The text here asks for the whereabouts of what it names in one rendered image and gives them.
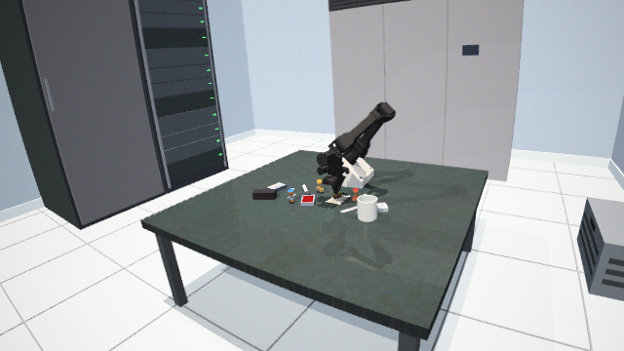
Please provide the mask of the cream inspection card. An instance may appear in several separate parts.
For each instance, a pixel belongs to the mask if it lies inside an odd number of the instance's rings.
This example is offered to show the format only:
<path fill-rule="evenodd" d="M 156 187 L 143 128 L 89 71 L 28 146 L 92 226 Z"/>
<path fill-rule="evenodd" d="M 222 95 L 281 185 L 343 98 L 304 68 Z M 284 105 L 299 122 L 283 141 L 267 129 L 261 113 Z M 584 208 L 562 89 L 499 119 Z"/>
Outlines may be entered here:
<path fill-rule="evenodd" d="M 334 198 L 330 198 L 328 201 L 329 203 L 334 203 L 334 204 L 338 204 L 341 205 L 342 202 L 344 202 L 347 198 L 351 197 L 351 196 L 345 196 L 345 195 L 341 195 L 342 197 L 334 199 Z"/>

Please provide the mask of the white stamp pad tin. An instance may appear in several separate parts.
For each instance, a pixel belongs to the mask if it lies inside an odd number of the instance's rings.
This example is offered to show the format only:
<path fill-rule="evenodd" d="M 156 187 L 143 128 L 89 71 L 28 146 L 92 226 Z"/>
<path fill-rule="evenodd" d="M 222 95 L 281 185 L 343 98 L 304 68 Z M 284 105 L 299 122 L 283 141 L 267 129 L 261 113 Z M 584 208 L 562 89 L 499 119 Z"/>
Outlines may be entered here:
<path fill-rule="evenodd" d="M 285 188 L 287 188 L 287 185 L 281 182 L 266 187 L 266 189 L 276 189 L 277 192 Z"/>

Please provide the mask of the yellow stamp with round handle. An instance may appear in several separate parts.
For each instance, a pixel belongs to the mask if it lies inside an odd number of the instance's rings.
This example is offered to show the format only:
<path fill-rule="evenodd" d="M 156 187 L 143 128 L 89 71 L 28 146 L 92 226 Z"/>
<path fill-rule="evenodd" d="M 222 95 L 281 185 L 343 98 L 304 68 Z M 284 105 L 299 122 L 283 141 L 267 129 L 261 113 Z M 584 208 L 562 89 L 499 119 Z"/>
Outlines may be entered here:
<path fill-rule="evenodd" d="M 322 188 L 322 187 L 321 187 L 322 180 L 321 180 L 321 179 L 318 179 L 318 180 L 317 180 L 317 184 L 319 185 L 318 187 L 316 187 L 316 188 L 317 188 L 317 192 L 319 192 L 319 193 L 321 193 L 321 194 L 322 194 L 322 193 L 324 193 L 324 188 Z"/>

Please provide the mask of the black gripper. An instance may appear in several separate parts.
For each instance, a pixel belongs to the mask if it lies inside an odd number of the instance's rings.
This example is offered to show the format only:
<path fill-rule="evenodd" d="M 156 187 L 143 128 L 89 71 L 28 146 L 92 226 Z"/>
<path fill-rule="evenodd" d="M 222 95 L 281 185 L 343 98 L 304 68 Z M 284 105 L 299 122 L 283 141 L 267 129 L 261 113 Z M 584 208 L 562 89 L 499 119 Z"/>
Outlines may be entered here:
<path fill-rule="evenodd" d="M 346 176 L 344 176 L 343 173 L 346 173 L 347 175 L 349 174 L 348 167 L 342 167 L 343 164 L 344 162 L 342 161 L 331 163 L 330 164 L 331 176 L 327 175 L 326 177 L 322 179 L 323 184 L 331 185 L 334 194 L 337 194 L 337 191 L 339 192 L 341 185 L 346 178 Z"/>

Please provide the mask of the red ink pad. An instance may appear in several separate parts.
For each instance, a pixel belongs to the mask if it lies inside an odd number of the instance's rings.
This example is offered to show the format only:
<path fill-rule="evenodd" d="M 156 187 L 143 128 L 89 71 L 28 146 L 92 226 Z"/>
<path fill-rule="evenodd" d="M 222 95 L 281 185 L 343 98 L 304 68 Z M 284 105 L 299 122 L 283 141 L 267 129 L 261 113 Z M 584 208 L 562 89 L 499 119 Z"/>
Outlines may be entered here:
<path fill-rule="evenodd" d="M 314 206 L 315 195 L 302 195 L 301 206 Z"/>

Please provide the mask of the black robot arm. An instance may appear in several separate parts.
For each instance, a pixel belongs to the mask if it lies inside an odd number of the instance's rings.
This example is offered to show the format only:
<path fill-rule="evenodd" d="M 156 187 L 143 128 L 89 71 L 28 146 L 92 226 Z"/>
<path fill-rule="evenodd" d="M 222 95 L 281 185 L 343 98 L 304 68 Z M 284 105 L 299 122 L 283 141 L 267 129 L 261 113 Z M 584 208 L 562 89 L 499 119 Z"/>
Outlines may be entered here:
<path fill-rule="evenodd" d="M 317 163 L 320 165 L 317 169 L 317 174 L 319 176 L 325 173 L 330 175 L 330 164 L 341 162 L 342 157 L 352 166 L 359 158 L 364 159 L 369 152 L 374 134 L 384 123 L 391 121 L 396 116 L 395 113 L 395 110 L 387 101 L 378 103 L 364 121 L 358 124 L 352 131 L 338 136 L 328 145 L 330 148 L 328 151 L 317 156 Z"/>

